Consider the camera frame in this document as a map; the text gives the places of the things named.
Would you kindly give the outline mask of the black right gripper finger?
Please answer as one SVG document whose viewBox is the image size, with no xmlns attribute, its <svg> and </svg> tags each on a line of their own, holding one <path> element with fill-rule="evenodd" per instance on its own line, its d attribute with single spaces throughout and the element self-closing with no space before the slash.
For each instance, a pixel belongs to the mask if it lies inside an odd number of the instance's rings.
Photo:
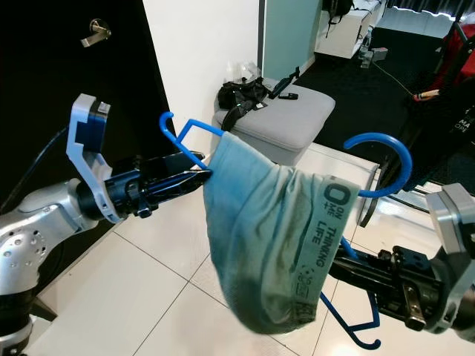
<svg viewBox="0 0 475 356">
<path fill-rule="evenodd" d="M 359 266 L 393 266 L 393 255 L 389 251 L 381 251 L 381 254 L 355 250 L 356 257 L 349 257 L 350 263 Z"/>
<path fill-rule="evenodd" d="M 330 276 L 366 291 L 393 291 L 389 272 L 359 261 L 333 261 Z"/>
</svg>

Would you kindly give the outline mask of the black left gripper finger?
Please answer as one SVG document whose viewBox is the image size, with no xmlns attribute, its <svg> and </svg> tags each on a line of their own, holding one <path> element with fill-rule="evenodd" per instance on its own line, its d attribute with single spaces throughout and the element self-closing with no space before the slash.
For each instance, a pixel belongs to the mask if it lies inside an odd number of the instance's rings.
<svg viewBox="0 0 475 356">
<path fill-rule="evenodd" d="M 172 200 L 194 192 L 210 179 L 211 172 L 182 172 L 157 184 L 157 199 Z"/>
<path fill-rule="evenodd" d="M 193 162 L 185 153 L 179 152 L 164 157 L 150 157 L 145 161 L 146 180 L 164 180 L 186 173 L 193 180 L 204 180 L 203 171 L 193 170 L 197 163 Z"/>
</svg>

